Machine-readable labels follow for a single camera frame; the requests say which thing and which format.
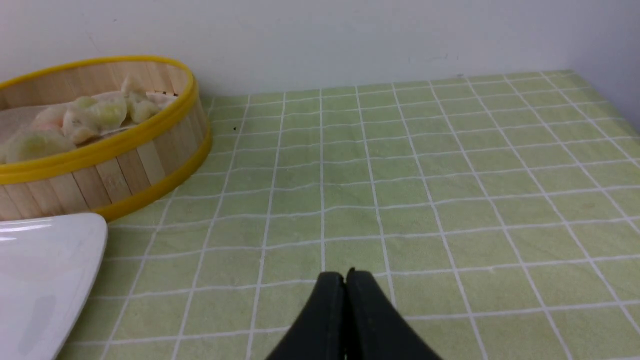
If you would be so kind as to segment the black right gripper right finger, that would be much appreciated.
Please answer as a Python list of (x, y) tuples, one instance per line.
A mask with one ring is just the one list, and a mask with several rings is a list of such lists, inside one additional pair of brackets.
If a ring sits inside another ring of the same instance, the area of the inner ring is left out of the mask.
[(403, 319), (373, 274), (351, 268), (345, 280), (348, 360), (440, 360)]

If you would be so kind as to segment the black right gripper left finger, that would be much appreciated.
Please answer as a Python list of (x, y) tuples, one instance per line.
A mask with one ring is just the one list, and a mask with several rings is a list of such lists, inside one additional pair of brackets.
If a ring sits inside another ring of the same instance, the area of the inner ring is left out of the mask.
[(322, 272), (294, 323), (268, 360), (343, 360), (345, 282), (338, 272)]

